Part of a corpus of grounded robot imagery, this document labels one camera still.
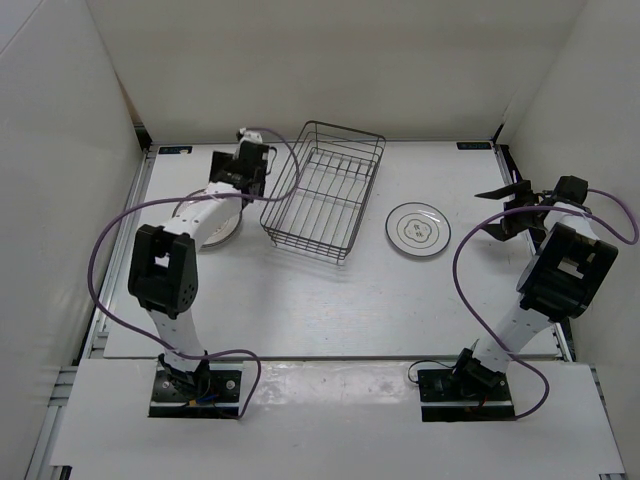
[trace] white platform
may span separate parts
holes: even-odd
[[[215,148],[233,151],[234,145]],[[278,148],[272,182],[285,159],[286,149]],[[203,145],[192,154],[158,155],[146,199],[204,187],[213,150]],[[248,206],[235,238],[198,255],[200,289],[193,308],[202,344],[209,352],[248,348],[263,358],[457,356],[482,330],[454,290],[453,253],[473,226],[502,209],[501,202],[474,194],[502,186],[490,150],[459,151],[452,142],[388,143],[358,239],[341,267],[274,248],[259,224],[263,205]],[[452,239],[442,255],[412,260],[388,242],[387,215],[410,201],[429,203],[448,217]],[[147,209],[140,222],[160,224],[173,207]],[[482,233],[463,253],[462,285],[490,324],[514,302],[529,255],[524,238],[502,244]],[[112,308],[152,331],[150,318],[127,292],[128,265],[127,255]],[[557,351],[551,329],[525,349],[545,357]],[[104,356],[158,353],[151,341],[114,325]]]
[[[85,360],[52,464],[71,465],[71,480],[598,480],[623,472],[589,367],[536,366],[551,395],[534,416],[461,424],[421,422],[406,363],[267,363],[236,422],[147,418],[154,361]],[[522,367],[508,378],[516,411],[542,393]]]

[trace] black mounting plate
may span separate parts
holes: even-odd
[[[418,370],[423,422],[482,422],[504,420],[515,415],[506,380],[484,399],[482,395],[464,397],[451,378],[451,369]]]
[[[229,416],[238,415],[242,371],[211,370],[209,375],[210,390],[218,395],[215,403],[190,406],[185,405],[189,399],[173,388],[167,380],[167,373],[161,365],[158,365],[148,416],[153,418],[229,418]]]

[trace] metal wire basket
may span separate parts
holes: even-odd
[[[260,223],[277,246],[341,262],[351,252],[384,152],[381,135],[307,122],[294,150],[301,180],[287,200],[267,204]],[[289,155],[272,196],[295,183]]]

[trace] purple cable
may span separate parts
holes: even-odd
[[[462,303],[464,303],[465,307],[467,307],[469,312],[471,312],[471,315],[473,315],[475,317],[475,319],[478,321],[478,323],[480,325],[482,325],[482,327],[487,331],[487,333],[489,335],[491,335],[491,337],[496,341],[496,343],[498,345],[500,345],[500,348],[502,348],[511,357],[511,359],[514,362],[519,363],[523,367],[531,370],[533,373],[538,375],[542,379],[542,382],[544,383],[544,393],[542,395],[542,398],[538,401],[538,403],[536,403],[533,407],[531,407],[526,412],[520,413],[518,415],[515,415],[514,417],[511,417],[509,420],[519,420],[521,418],[528,417],[532,413],[535,413],[536,411],[538,411],[540,409],[540,407],[542,407],[542,405],[544,405],[544,403],[547,401],[547,398],[549,397],[549,390],[550,390],[549,380],[536,367],[534,367],[533,365],[530,365],[529,363],[525,362],[524,360],[521,360],[517,355],[511,353],[509,351],[509,347],[500,339],[500,337],[498,337],[498,335],[496,335],[496,333],[491,329],[491,327],[487,324],[487,322],[485,320],[483,320],[483,318],[475,310],[475,308],[473,308],[471,306],[471,304],[469,303],[469,300],[467,300],[467,297],[465,297],[464,293],[462,292],[462,288],[460,287],[460,280],[458,278],[458,260],[460,259],[460,253],[462,252],[462,248],[467,244],[467,242],[471,239],[471,237],[473,237],[476,233],[478,233],[482,229],[482,227],[484,227],[485,225],[488,225],[489,223],[493,222],[494,220],[497,220],[497,219],[502,218],[502,217],[507,217],[509,215],[515,215],[515,214],[518,214],[518,213],[525,213],[525,212],[549,212],[549,211],[554,211],[554,212],[568,213],[570,215],[585,216],[585,217],[590,218],[591,220],[599,223],[600,225],[602,225],[609,232],[611,232],[611,234],[613,234],[614,237],[616,237],[621,242],[626,243],[627,245],[635,245],[636,243],[638,243],[638,239],[640,238],[640,231],[638,229],[638,223],[636,222],[636,219],[635,219],[635,217],[633,215],[633,212],[631,212],[631,209],[622,200],[620,200],[619,198],[617,198],[616,196],[614,196],[614,195],[612,195],[610,193],[603,192],[601,190],[594,190],[594,189],[589,189],[589,192],[597,193],[599,195],[603,195],[603,196],[605,196],[607,198],[610,198],[611,200],[616,202],[618,205],[620,205],[620,207],[622,207],[624,212],[629,217],[629,221],[631,222],[631,226],[633,227],[633,238],[631,240],[626,239],[621,234],[619,234],[607,222],[605,222],[604,220],[602,220],[599,217],[596,217],[595,215],[592,215],[590,213],[577,212],[575,210],[569,210],[567,208],[562,208],[562,207],[538,205],[538,206],[514,208],[512,210],[507,210],[506,212],[497,213],[497,214],[493,215],[492,217],[487,218],[485,221],[483,221],[479,225],[475,226],[469,233],[467,233],[467,235],[460,242],[460,245],[458,245],[458,248],[456,249],[456,252],[453,255],[453,283],[454,283],[454,285],[456,287],[456,291],[458,292],[458,295],[460,296],[460,299],[462,300]]]
[[[249,406],[249,402],[251,401],[251,398],[253,397],[253,394],[255,393],[256,388],[258,387],[258,382],[260,381],[260,377],[262,375],[262,364],[260,362],[260,358],[252,351],[240,349],[240,348],[233,349],[233,350],[225,350],[217,353],[210,353],[208,355],[187,355],[185,353],[181,353],[177,351],[172,345],[165,342],[160,337],[150,332],[147,332],[142,328],[138,328],[135,325],[132,325],[122,320],[120,317],[110,312],[109,309],[100,301],[100,297],[98,296],[95,285],[93,284],[93,274],[95,270],[96,258],[98,256],[98,252],[100,251],[100,246],[104,242],[104,239],[109,234],[111,229],[116,225],[118,225],[126,216],[131,215],[132,213],[137,212],[138,210],[142,210],[143,208],[151,207],[154,205],[162,205],[165,203],[178,203],[178,202],[185,202],[185,201],[205,201],[205,200],[213,200],[214,198],[244,198],[246,200],[257,200],[262,202],[280,202],[290,197],[293,194],[293,192],[295,192],[296,188],[298,187],[298,184],[300,183],[300,163],[298,161],[298,157],[295,151],[293,150],[293,147],[289,144],[289,142],[285,140],[285,138],[282,135],[280,135],[279,133],[269,128],[251,127],[251,128],[248,128],[248,130],[257,130],[260,132],[266,132],[278,137],[278,139],[280,139],[280,141],[282,141],[291,152],[291,157],[293,159],[295,170],[296,170],[296,181],[294,182],[293,186],[288,192],[286,192],[284,195],[280,197],[274,197],[274,198],[265,198],[257,195],[246,195],[243,193],[221,193],[221,194],[215,194],[215,195],[203,195],[198,197],[186,196],[186,197],[162,198],[159,200],[151,200],[148,202],[140,203],[138,205],[134,205],[133,207],[128,208],[123,212],[121,212],[120,214],[118,214],[113,220],[111,220],[107,224],[106,227],[104,227],[102,232],[100,232],[100,235],[98,235],[98,239],[96,240],[96,243],[93,246],[93,250],[91,251],[91,256],[89,257],[89,266],[87,268],[87,286],[89,288],[89,296],[91,297],[91,300],[96,305],[96,308],[98,308],[98,310],[100,310],[102,313],[104,313],[107,317],[109,317],[111,320],[116,322],[118,325],[124,328],[128,328],[133,332],[139,333],[140,335],[143,335],[153,340],[154,342],[162,345],[167,350],[173,351],[177,356],[185,358],[187,360],[213,360],[216,358],[224,357],[226,355],[241,354],[241,355],[247,355],[251,357],[251,359],[256,362],[256,365],[257,365],[256,379],[254,380],[251,390],[249,391],[249,395],[247,395],[247,399],[244,402],[242,410],[237,416],[228,415],[228,417],[235,418],[235,419],[240,419],[244,416],[247,410],[247,407]]]

